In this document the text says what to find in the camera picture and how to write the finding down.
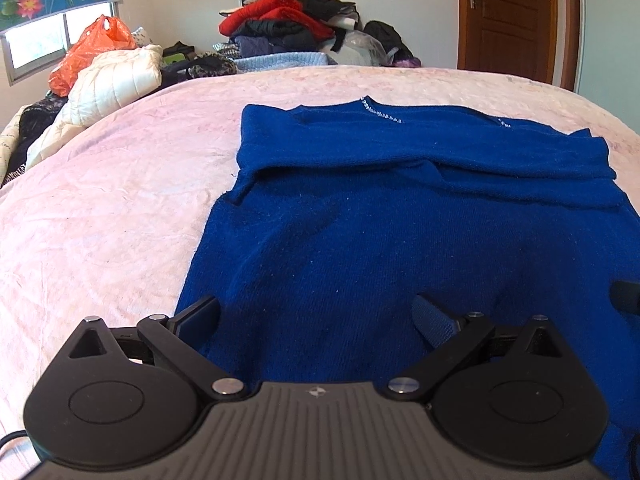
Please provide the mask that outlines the blue knit sweater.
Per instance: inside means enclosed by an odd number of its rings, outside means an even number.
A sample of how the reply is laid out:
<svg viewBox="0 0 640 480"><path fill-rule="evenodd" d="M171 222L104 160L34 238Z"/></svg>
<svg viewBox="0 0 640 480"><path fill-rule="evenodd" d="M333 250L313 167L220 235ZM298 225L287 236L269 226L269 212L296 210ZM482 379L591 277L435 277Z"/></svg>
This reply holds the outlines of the blue knit sweater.
<svg viewBox="0 0 640 480"><path fill-rule="evenodd" d="M219 300L201 352L246 382L385 382L426 344L415 296L518 325L547 315L600 388L594 460L627 479L639 434L639 217L588 130L460 106L245 107L240 172L178 300Z"/></svg>

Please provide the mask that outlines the pile of dark clothes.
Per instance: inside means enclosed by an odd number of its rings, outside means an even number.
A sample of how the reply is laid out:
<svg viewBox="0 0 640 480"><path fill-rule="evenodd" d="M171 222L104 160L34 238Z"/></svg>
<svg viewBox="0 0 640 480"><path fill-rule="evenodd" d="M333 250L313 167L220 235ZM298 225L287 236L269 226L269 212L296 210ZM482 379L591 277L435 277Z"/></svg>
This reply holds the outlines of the pile of dark clothes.
<svg viewBox="0 0 640 480"><path fill-rule="evenodd" d="M346 36L360 29L357 6L344 0L239 0L220 12L218 32L241 58L340 50Z"/></svg>

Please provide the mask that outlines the pink floral bed sheet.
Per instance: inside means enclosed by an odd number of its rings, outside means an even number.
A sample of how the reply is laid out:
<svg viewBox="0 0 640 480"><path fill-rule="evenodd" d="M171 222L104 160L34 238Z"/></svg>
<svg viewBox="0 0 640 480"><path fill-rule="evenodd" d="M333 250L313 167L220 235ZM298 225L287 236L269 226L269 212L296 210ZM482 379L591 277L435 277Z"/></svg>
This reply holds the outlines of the pink floral bed sheet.
<svg viewBox="0 0 640 480"><path fill-rule="evenodd" d="M368 96L460 105L608 142L639 197L638 134L600 106L515 76L321 66L194 79L107 116L1 191L1 430L24 426L41 373L88 315L130 326L175 310L214 201L232 188L240 116Z"/></svg>

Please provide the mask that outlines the purple plastic bag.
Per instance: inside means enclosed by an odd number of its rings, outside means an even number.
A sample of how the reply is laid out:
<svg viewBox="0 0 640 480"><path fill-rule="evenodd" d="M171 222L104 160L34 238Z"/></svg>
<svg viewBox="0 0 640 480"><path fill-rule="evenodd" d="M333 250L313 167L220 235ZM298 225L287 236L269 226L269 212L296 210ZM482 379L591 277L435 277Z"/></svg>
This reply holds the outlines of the purple plastic bag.
<svg viewBox="0 0 640 480"><path fill-rule="evenodd" d="M393 66L401 68L421 68L422 63L418 58L403 58L402 60L395 61Z"/></svg>

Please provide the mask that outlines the light blue knitted blanket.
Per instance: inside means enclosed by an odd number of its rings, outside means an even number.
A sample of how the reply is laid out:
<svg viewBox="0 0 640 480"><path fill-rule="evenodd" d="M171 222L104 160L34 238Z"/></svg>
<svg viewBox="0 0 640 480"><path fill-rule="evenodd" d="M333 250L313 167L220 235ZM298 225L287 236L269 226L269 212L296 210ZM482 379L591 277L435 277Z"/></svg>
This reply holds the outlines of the light blue knitted blanket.
<svg viewBox="0 0 640 480"><path fill-rule="evenodd" d="M335 62L323 52L284 52L239 58L234 64L239 73L246 74L297 67L331 66Z"/></svg>

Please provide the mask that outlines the light blue wardrobe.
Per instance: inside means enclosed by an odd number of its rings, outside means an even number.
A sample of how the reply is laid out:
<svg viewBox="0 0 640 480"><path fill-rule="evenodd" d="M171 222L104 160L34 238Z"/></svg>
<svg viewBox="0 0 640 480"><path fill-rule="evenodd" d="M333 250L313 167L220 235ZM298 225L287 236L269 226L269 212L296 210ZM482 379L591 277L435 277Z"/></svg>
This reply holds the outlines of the light blue wardrobe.
<svg viewBox="0 0 640 480"><path fill-rule="evenodd" d="M639 130L639 0L582 0L577 92Z"/></svg>

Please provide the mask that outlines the orange plastic bag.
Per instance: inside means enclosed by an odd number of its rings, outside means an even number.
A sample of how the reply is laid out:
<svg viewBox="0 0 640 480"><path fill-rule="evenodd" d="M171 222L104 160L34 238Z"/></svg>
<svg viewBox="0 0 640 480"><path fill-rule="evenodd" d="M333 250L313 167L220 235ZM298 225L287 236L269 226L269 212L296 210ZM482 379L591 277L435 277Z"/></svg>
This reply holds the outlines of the orange plastic bag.
<svg viewBox="0 0 640 480"><path fill-rule="evenodd" d="M116 50L132 50L136 40L127 25L114 16L101 15L85 28L79 39L66 52L49 75L49 89L65 98L72 90L79 73L100 54Z"/></svg>

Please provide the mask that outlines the brown wooden door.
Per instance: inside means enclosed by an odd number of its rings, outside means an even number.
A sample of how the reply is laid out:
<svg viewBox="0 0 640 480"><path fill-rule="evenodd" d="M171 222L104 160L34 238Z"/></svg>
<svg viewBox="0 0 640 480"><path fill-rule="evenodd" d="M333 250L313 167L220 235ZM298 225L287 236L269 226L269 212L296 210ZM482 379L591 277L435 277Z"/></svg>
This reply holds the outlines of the brown wooden door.
<svg viewBox="0 0 640 480"><path fill-rule="evenodd" d="M458 67L574 91L581 32L582 0L459 0Z"/></svg>

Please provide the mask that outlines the red garment on pile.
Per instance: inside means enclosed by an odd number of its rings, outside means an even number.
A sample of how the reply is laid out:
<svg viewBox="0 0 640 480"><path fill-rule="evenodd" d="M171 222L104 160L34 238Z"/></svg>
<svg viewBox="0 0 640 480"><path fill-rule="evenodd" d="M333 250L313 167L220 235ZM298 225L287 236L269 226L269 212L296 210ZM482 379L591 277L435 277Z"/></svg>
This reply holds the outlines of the red garment on pile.
<svg viewBox="0 0 640 480"><path fill-rule="evenodd" d="M306 27L318 42L334 36L333 29L307 15L298 0L257 0L224 18L218 30L222 36L231 37L248 20L294 22Z"/></svg>

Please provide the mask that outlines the black bag by wall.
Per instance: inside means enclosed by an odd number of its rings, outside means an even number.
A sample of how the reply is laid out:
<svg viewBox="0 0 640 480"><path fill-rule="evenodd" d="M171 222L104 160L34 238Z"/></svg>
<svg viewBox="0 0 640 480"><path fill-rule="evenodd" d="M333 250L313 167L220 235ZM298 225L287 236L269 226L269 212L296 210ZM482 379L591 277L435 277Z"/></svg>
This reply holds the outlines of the black bag by wall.
<svg viewBox="0 0 640 480"><path fill-rule="evenodd" d="M380 21L368 21L364 25L363 32L378 40L386 54L389 66L393 66L395 61L403 58L415 58L393 26Z"/></svg>

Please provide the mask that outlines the window with grey frame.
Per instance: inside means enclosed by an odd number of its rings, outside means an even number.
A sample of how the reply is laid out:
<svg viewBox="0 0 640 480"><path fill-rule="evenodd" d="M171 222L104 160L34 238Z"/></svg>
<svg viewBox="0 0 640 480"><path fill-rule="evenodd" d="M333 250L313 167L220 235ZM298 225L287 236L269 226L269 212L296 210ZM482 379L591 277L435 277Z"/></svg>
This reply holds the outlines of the window with grey frame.
<svg viewBox="0 0 640 480"><path fill-rule="evenodd" d="M1 49L9 85L60 62L84 29L101 15L117 16L117 2L80 6L2 32Z"/></svg>

